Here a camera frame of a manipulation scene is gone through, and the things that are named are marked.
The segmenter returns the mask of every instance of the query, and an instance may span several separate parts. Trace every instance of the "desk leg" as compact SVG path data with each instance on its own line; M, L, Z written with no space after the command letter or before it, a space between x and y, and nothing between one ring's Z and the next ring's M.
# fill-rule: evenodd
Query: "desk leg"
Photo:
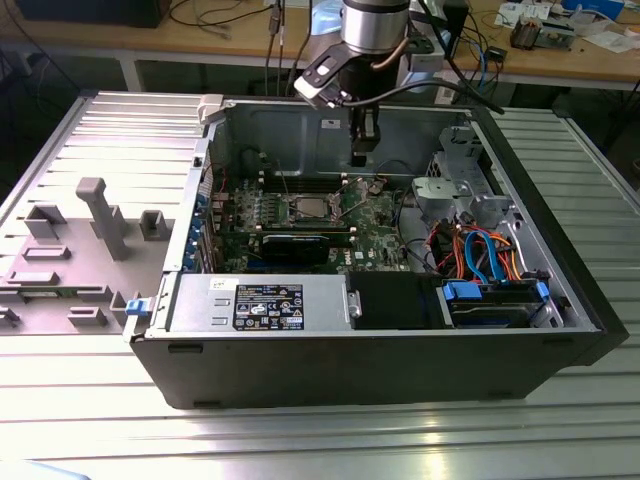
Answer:
M4 52L4 56L17 73L24 77L29 77L33 73L31 65L27 61L27 54L22 52Z
M130 56L119 57L118 60L120 61L124 81L127 84L127 90L130 92L144 92L144 81L138 71L136 60Z

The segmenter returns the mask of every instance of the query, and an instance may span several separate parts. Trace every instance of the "electronic equipment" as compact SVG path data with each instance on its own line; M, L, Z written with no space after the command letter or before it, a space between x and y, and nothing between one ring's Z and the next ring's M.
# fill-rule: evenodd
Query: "electronic equipment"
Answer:
M403 57L408 70L417 72L431 64L435 48L451 58L468 9L464 0L344 0L342 41L312 59L294 86L314 107L373 99L396 85ZM446 44L440 33L444 30ZM380 142L379 108L370 102L349 111L351 164L362 167L366 153Z
M575 38L573 27L566 21L525 16L520 16L510 36L511 46L523 50L534 47L568 49Z
M27 20L157 27L171 0L15 0Z
M170 405L522 398L627 337L485 109L383 105L364 167L345 110L199 112L158 294L127 305Z

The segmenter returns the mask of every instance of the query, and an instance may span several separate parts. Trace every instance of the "gray plastic part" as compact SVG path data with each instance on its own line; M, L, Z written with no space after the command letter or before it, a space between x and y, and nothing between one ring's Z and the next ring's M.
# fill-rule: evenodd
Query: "gray plastic part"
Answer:
M71 256L71 252L67 247L30 247L27 248L22 256L25 260L66 260Z
M124 260L127 256L127 246L122 239L122 233L107 201L104 190L107 185L102 178L83 177L76 187L77 197L86 202L96 227L104 240L111 258L115 261Z
M86 290L78 290L78 298L83 302L108 302L112 296L109 285L87 286Z
M120 292L114 293L111 303L109 304L109 310L111 310L113 317L121 326L124 326L124 324L127 323L127 314L125 312L126 306L127 302L122 298L122 294Z
M65 225L54 225L59 240L47 247L66 246L72 255L66 260L26 260L23 252L29 248L41 247L37 239L29 236L25 239L20 254L14 257L13 264L5 281L13 272L55 271L60 277L57 292L65 287L82 287L80 290L93 290L108 285L111 292L120 292L122 298L151 297L158 293L162 278L162 265L167 253L167 242L145 242L138 226L138 219L127 220L125 242L129 249L126 262L114 262L102 240L97 239L91 229L91 219L68 218ZM24 287L31 290L36 287ZM76 334L78 330L67 320L71 307L99 306L107 318L107 325L85 326L82 333L120 333L116 315L110 311L109 304L113 294L104 300L84 301L76 295L38 295L25 291L24 297L15 290L0 292L0 305L10 306L21 318L15 329L0 329L0 335L20 334Z
M0 302L2 303L26 303L27 300L17 290L0 292Z
M107 317L104 316L100 307L71 307L67 318L76 327L105 326Z
M57 285L60 277L56 272L13 272L7 279L11 285Z
M57 240L53 225L62 223L66 221L55 205L35 205L24 220L31 235L43 241Z
M168 241L171 236L160 210L145 210L138 224L145 241Z
M18 317L13 310L0 306L0 324L13 327L18 321L20 321L20 317Z
M118 227L118 231L122 234L122 236L126 236L127 234L127 222L122 216L122 211L118 205L109 205L111 209L111 218L115 222L116 227ZM93 228L93 232L96 234L97 238L102 238L102 234L98 227L96 226L96 222L91 222L91 228Z

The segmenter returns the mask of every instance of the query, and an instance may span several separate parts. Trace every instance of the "workbench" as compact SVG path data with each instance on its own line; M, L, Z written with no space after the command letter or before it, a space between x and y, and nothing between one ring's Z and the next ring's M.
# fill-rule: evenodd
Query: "workbench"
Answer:
M631 90L640 77L639 50L614 54L583 39L577 39L569 52L549 49L534 51L512 49L509 46L511 30L491 28L495 13L490 14L490 12L497 10L501 2L472 0L470 3L480 30L487 36L490 43L509 52L504 70L500 74L501 82ZM231 0L199 2L202 10L207 6L220 8L233 4ZM264 4L260 0L247 0L230 12L221 12L219 18L222 20L263 7ZM263 66L269 38L266 12L231 23L229 33L232 38L224 40L199 28L180 25L168 17L156 29L144 29L31 22L25 21L17 9L15 11L25 30L50 54L116 59L120 63L130 91L144 90L144 81L137 67L139 61ZM4 12L4 7L0 7L0 12L2 12L0 14L2 49L5 52L22 54L38 52L37 48L13 25ZM185 21L193 22L192 9L188 5L178 9L175 15ZM620 15L619 21L640 23L640 15L625 10ZM467 20L467 25L472 26L472 23ZM286 68L291 66L306 31L305 9L287 9L287 33L283 51L283 65ZM468 76L471 76L477 66L477 61L466 45L460 47L456 62ZM277 55L274 55L271 65L276 64Z
M125 219L144 209L175 218L202 135L198 102L79 99L0 207L0 274L33 204L90 218L75 197L85 175L109 182ZM640 475L640 201L571 120L507 109L496 121L631 334L597 364L561 371L518 401L180 411L119 334L5 334L2 458L93 480Z

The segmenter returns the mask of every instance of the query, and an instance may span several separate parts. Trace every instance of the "wooden desk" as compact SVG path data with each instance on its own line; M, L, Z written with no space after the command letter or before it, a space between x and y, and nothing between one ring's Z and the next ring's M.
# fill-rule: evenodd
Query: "wooden desk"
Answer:
M519 50L511 48L509 36L512 30L494 25L495 13L503 3L500 0L472 0L472 13L478 27L489 44L508 51L500 81L507 83L532 83L587 88L631 89L640 78L640 50L612 53L604 48L577 38L571 51L537 48ZM640 24L640 15L624 10L618 21ZM467 26L473 23L467 19ZM614 25L610 30L622 33L624 27ZM466 71L473 71L477 61L468 44L461 43L455 61ZM489 65L495 71L495 65Z
M234 4L232 0L198 0L198 3L201 10ZM500 3L500 0L471 0L473 11L477 12L473 15L482 33L492 45L509 52L500 81L628 90L633 88L640 77L640 50L614 54L582 39L577 39L569 52L553 49L512 49L509 47L510 29L492 29L482 22L487 11L497 10ZM263 6L261 0L247 0L231 11L212 14L210 19L222 20ZM23 28L49 53L115 58L120 62L127 87L131 91L143 89L143 82L136 68L138 60L261 66L264 64L268 42L268 12L231 23L231 40L224 40L196 27L180 25L168 17L156 29L142 29L29 22L24 20L18 11L15 15ZM193 22L192 9L188 4L177 10L176 16ZM37 51L7 17L4 7L0 7L0 18L0 44L5 52ZM304 9L287 9L288 28L283 62L286 67L291 65L304 39L307 30L306 18ZM494 19L495 15L489 14L484 21L493 26ZM640 23L640 15L625 11L619 20ZM461 45L456 62L469 74L477 64L466 45Z
M198 0L200 11L210 8L233 6L233 0ZM247 0L227 12L211 14L209 21L220 21L264 8L261 0ZM197 27L180 25L167 17L158 28L133 28L114 25L89 25L63 22L33 22L24 20L17 8L11 10L20 25L48 53L115 58L122 67L130 91L143 90L143 82L136 68L138 60L156 60L221 65L262 66L269 41L269 12L252 15L229 24L227 31L232 38L225 40L218 35ZM307 11L290 8L286 12L287 28L283 65L293 63L298 48L307 32ZM175 16L194 23L189 4L176 10ZM0 45L4 51L23 53L38 50L22 35L8 17L0 2ZM277 64L277 40L272 55L272 65Z

